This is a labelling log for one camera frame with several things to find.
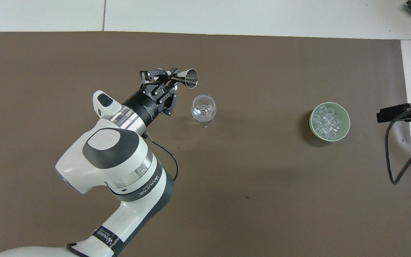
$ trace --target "floor tile grout line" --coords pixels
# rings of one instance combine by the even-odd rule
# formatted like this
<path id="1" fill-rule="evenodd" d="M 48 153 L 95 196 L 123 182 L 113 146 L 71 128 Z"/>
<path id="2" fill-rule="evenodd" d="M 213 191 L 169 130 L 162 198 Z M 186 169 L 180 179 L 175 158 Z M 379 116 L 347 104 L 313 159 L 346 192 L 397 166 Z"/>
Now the floor tile grout line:
<path id="1" fill-rule="evenodd" d="M 104 15 L 102 18 L 102 31 L 104 31 L 104 24 L 106 24 L 106 2 L 107 0 L 104 0 Z"/>

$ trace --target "white floor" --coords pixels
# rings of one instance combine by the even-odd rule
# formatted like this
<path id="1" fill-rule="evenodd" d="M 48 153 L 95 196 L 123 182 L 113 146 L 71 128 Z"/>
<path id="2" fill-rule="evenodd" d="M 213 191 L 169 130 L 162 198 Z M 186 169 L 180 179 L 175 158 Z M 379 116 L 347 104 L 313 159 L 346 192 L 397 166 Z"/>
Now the white floor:
<path id="1" fill-rule="evenodd" d="M 155 31 L 402 39 L 411 102 L 405 0 L 0 0 L 0 31 Z"/>

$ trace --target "bowl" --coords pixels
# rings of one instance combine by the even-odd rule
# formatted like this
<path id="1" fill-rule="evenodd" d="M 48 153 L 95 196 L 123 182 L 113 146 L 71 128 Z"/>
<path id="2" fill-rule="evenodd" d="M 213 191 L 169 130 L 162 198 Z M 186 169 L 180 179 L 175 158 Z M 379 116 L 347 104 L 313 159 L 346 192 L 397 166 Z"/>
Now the bowl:
<path id="1" fill-rule="evenodd" d="M 334 110 L 335 116 L 342 122 L 342 126 L 337 131 L 337 134 L 331 138 L 326 138 L 326 137 L 319 135 L 317 132 L 315 132 L 315 129 L 313 128 L 313 121 L 312 121 L 313 114 L 317 112 L 322 106 L 325 106 L 327 109 L 332 108 Z M 350 130 L 350 116 L 348 112 L 340 104 L 336 104 L 334 102 L 324 102 L 322 104 L 319 104 L 317 107 L 315 107 L 315 109 L 313 109 L 312 113 L 310 114 L 309 125 L 310 125 L 310 130 L 312 130 L 313 134 L 319 139 L 328 141 L 328 142 L 335 142 L 335 141 L 341 140 L 348 134 Z"/>

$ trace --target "ice cube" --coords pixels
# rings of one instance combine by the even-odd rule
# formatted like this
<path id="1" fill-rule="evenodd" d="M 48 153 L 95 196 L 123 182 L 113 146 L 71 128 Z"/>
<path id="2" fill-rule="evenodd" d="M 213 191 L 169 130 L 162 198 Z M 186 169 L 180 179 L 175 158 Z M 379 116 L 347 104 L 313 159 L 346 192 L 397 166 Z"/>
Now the ice cube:
<path id="1" fill-rule="evenodd" d="M 329 131 L 328 133 L 326 133 L 325 137 L 328 140 L 333 140 L 337 135 L 337 132 L 334 130 Z"/>
<path id="2" fill-rule="evenodd" d="M 320 108 L 318 108 L 318 111 L 320 112 L 321 115 L 325 115 L 328 112 L 328 108 L 322 105 L 320 106 Z"/>
<path id="3" fill-rule="evenodd" d="M 315 129 L 315 133 L 316 133 L 317 135 L 321 136 L 321 134 L 323 133 L 323 130 L 321 130 L 321 128 L 317 127 L 317 128 Z"/>
<path id="4" fill-rule="evenodd" d="M 324 119 L 326 119 L 326 121 L 329 122 L 329 123 L 331 123 L 331 122 L 334 121 L 334 117 L 333 117 L 332 114 L 327 113 L 327 114 L 325 114 L 323 117 L 324 117 Z"/>
<path id="5" fill-rule="evenodd" d="M 324 117 L 322 117 L 322 118 L 319 120 L 319 122 L 320 122 L 320 124 L 321 124 L 322 126 L 326 126 L 326 124 L 328 123 L 328 121 L 327 121 Z"/>
<path id="6" fill-rule="evenodd" d="M 337 127 L 338 130 L 342 127 L 342 125 L 344 125 L 344 124 L 342 123 L 341 120 L 336 120 L 336 127 Z"/>
<path id="7" fill-rule="evenodd" d="M 330 133 L 331 130 L 332 130 L 332 127 L 329 127 L 329 126 L 323 127 L 323 132 L 326 133 L 326 134 Z"/>
<path id="8" fill-rule="evenodd" d="M 334 114 L 336 111 L 334 111 L 334 109 L 332 109 L 331 107 L 328 108 L 328 113 L 329 114 Z"/>
<path id="9" fill-rule="evenodd" d="M 313 114 L 312 115 L 312 122 L 320 121 L 320 119 L 321 119 L 320 114 Z"/>

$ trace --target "ice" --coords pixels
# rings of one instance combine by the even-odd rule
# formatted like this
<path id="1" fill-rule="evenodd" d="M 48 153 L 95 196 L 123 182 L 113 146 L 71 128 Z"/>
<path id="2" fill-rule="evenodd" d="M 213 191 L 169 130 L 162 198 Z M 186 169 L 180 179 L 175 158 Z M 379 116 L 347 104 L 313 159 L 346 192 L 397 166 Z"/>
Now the ice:
<path id="1" fill-rule="evenodd" d="M 327 140 L 334 140 L 342 127 L 341 120 L 331 107 L 320 106 L 312 115 L 312 127 L 315 133 Z"/>

